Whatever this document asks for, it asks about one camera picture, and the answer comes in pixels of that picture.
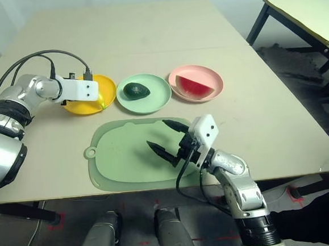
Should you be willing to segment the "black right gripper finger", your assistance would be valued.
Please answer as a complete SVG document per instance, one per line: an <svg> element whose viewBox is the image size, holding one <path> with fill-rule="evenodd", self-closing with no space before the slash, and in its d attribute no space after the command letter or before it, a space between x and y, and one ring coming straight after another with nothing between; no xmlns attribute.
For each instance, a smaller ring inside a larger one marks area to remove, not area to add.
<svg viewBox="0 0 329 246"><path fill-rule="evenodd" d="M188 133L189 131L189 126L185 125L181 122L175 121L175 120L169 120L169 119L164 119L162 122L167 125L169 128L177 131L177 132L183 132L183 133Z"/></svg>
<svg viewBox="0 0 329 246"><path fill-rule="evenodd" d="M175 156L167 152L165 148L151 141L147 141L147 145L149 145L150 149L152 149L155 154L160 156L162 159L168 161L173 166L176 165Z"/></svg>

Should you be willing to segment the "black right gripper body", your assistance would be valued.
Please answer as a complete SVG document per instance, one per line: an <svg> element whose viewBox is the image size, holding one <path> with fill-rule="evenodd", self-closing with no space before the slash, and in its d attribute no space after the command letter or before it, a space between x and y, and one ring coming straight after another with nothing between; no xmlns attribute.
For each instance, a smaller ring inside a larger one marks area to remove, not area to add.
<svg viewBox="0 0 329 246"><path fill-rule="evenodd" d="M179 142L179 146L180 148L178 150L177 156L174 157L172 165L176 167L181 159L187 160L190 152L193 152L193 155L191 156L189 162L197 164L201 155L201 153L198 151L201 145L197 139L194 139L191 134L187 132Z"/></svg>

